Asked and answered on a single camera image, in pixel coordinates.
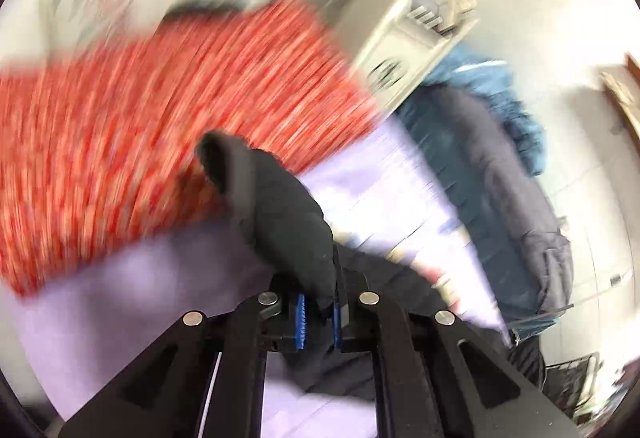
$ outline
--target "red patterned fabric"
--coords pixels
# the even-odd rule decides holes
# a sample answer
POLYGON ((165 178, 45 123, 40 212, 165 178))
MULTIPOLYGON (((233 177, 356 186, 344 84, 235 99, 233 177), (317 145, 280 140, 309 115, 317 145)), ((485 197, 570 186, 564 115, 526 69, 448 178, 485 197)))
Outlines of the red patterned fabric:
POLYGON ((367 133, 376 109, 301 0, 185 20, 41 70, 0 72, 0 274, 17 293, 129 241, 208 217, 209 129, 293 173, 367 133))

